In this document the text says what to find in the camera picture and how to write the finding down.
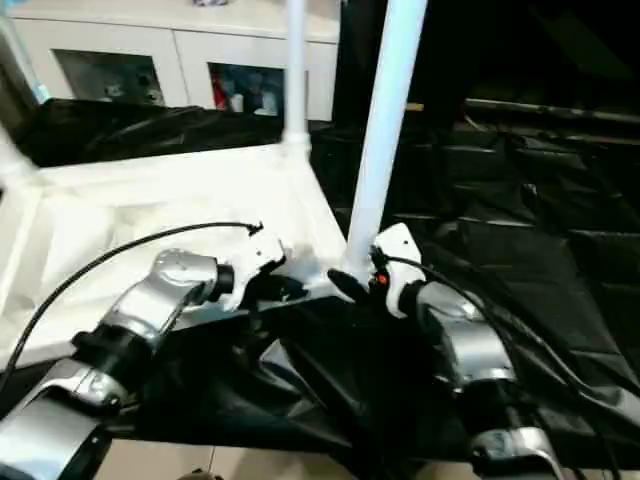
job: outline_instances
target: black plastic sheet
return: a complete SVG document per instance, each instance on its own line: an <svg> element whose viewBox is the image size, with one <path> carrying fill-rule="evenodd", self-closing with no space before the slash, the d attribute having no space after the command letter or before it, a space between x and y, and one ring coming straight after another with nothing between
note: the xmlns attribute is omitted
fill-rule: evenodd
<svg viewBox="0 0 640 480"><path fill-rule="evenodd" d="M484 286L457 259L499 278L591 384L640 389L636 150L405 127L385 225L406 222L425 261L455 278ZM280 131L278 119L197 108L55 101L19 146L49 166L269 143ZM343 229L363 133L312 125L312 165ZM513 348L561 460L607 468L593 415L526 342ZM465 458L467 438L424 349L411 322L336 298L176 332L139 402L113 429L150 440L323 451L372 469ZM38 372L16 377L14 391ZM612 416L596 427L621 466L640 467L636 430Z"/></svg>

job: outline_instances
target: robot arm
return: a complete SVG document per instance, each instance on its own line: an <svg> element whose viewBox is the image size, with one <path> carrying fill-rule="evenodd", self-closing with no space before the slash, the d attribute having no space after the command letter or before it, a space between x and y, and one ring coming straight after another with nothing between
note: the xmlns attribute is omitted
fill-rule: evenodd
<svg viewBox="0 0 640 480"><path fill-rule="evenodd" d="M265 230L227 263L162 252L93 332L75 336L76 352L57 362L0 423L0 479L92 478L111 443L100 418L117 413L142 386L182 311L206 301L235 310L249 281L284 261L279 240Z"/></svg>
<svg viewBox="0 0 640 480"><path fill-rule="evenodd" d="M420 251L404 224L374 242L386 256L420 263ZM428 281L413 266L388 262L383 281L387 310L415 318L433 347L438 378L445 382L471 437L471 463L482 478L563 479L536 406L518 382L502 339L471 301L448 285Z"/></svg>

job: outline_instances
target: cabinet door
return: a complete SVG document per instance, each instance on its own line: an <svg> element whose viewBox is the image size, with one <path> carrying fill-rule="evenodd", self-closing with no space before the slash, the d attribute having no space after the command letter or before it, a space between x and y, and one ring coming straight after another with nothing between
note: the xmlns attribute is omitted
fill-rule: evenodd
<svg viewBox="0 0 640 480"><path fill-rule="evenodd" d="M281 115L285 40L175 32L192 104ZM331 120L337 45L307 42L307 118Z"/></svg>
<svg viewBox="0 0 640 480"><path fill-rule="evenodd" d="M36 75L57 98L187 104L171 30L14 20Z"/></svg>

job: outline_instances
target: wire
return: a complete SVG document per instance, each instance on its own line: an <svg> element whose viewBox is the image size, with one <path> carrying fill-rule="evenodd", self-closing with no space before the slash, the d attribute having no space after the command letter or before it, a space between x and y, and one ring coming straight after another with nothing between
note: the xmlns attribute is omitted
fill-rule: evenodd
<svg viewBox="0 0 640 480"><path fill-rule="evenodd" d="M465 119L465 121L469 125L471 125L473 128L475 128L476 130L478 130L480 132L488 132L489 131L489 129L487 127L485 127L484 125L480 125L479 123L476 123L467 113L463 113L462 116Z"/></svg>
<svg viewBox="0 0 640 480"><path fill-rule="evenodd" d="M454 282L449 280L442 273L440 273L440 272L438 272L438 271L436 271L436 270L434 270L434 269L432 269L430 267L427 267L426 265L423 265L420 262L416 262L416 261L410 260L408 258L393 257L393 256L386 255L380 249L375 249L375 251L372 254L372 257L376 256L376 255L378 256L378 258L380 258L382 260L386 260L387 262L404 263L406 265L409 265L409 266L412 266L412 267L417 268L419 270L422 270L423 272L427 273L428 275L433 277L438 282L448 286L449 288L451 288L454 291L456 291L456 293L458 293L459 295L464 297L475 308L477 308L478 311L480 313L482 313L482 315L488 321L490 321L493 318L492 316L488 315L488 312L487 312L487 309L485 308L485 306L482 305L478 300L473 298L473 295L469 295L469 293L467 293L465 290L460 288ZM518 329L521 331L521 333L525 334L527 337L529 337L530 339L534 340L536 342L536 344L541 346L544 349L544 351L551 357L551 359L556 364L556 366L560 368L562 379L567 383L567 386L569 387L569 389L572 391L574 396L576 396L576 398L579 401L589 401L589 402L592 402L592 403L596 403L596 405L598 405L598 402L594 399L594 397L597 398L597 396L598 396L597 392L595 392L589 385L584 383L584 381L571 369L571 367L569 365L567 365L564 362L564 360L562 360L560 355L558 355L558 353L549 345L549 343L547 341L545 341L540 335L538 335L536 332L534 332L530 327L524 325L522 322L518 322ZM604 435L600 431L600 428L597 425L598 422L595 421L593 418L587 418L586 415L585 415L585 420L591 426L592 430L594 431L594 434L595 434L596 438L601 443L601 445L602 445L602 447L603 447L603 449L604 449L604 451L605 451L605 453L607 455L607 458L610 461L610 464L611 464L610 470L611 470L612 478L614 480L619 480L621 478L621 476L620 476L620 470L618 468L618 462L617 462L616 457L615 457L615 453L613 452L613 449L609 445L609 442L605 439Z"/></svg>
<svg viewBox="0 0 640 480"><path fill-rule="evenodd" d="M16 343L9 360L7 361L7 366L5 367L4 373L2 374L2 378L0 378L0 396L4 393L5 388L9 384L9 379L13 375L16 370L16 366L18 365L18 360L20 359L20 355L24 350L24 347L27 343L27 340L33 333L36 325L45 314L45 312L51 307L53 302L55 302L60 295L62 295L71 285L77 282L80 278L85 276L94 268L102 265L106 261L111 258L119 255L123 252L136 248L145 243L153 242L155 240L159 240L161 238L169 237L172 235L177 235L179 233L189 232L191 230L203 230L206 228L222 228L222 227L230 227L230 228L246 228L249 231L249 234L254 234L262 229L262 225L251 225L249 223L242 222L207 222L207 223L196 223L192 225L185 225L182 227L171 228L169 230L164 230L162 232L153 233L151 235L147 235L137 240L133 240L129 243L125 243L116 247L108 252L103 253L96 259L92 260L84 267L79 269L77 272L69 276L66 280L64 280L60 285L58 285L53 292L40 304L40 306L36 309L34 314L29 319L29 322L25 326L24 330L20 334L20 338Z"/></svg>

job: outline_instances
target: floor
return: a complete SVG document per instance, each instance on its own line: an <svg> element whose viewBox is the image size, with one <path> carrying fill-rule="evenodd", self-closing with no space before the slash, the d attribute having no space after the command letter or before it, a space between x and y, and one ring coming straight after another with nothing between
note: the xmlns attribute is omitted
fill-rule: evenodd
<svg viewBox="0 0 640 480"><path fill-rule="evenodd" d="M118 440L111 447L96 479L178 480L197 470L211 472L224 480L352 478L344 468L324 455ZM586 473L589 480L611 478L597 471ZM434 463L418 476L418 480L475 478L470 466L462 463ZM567 475L567 480L573 478L571 474ZM623 479L640 480L640 473L625 473Z"/></svg>

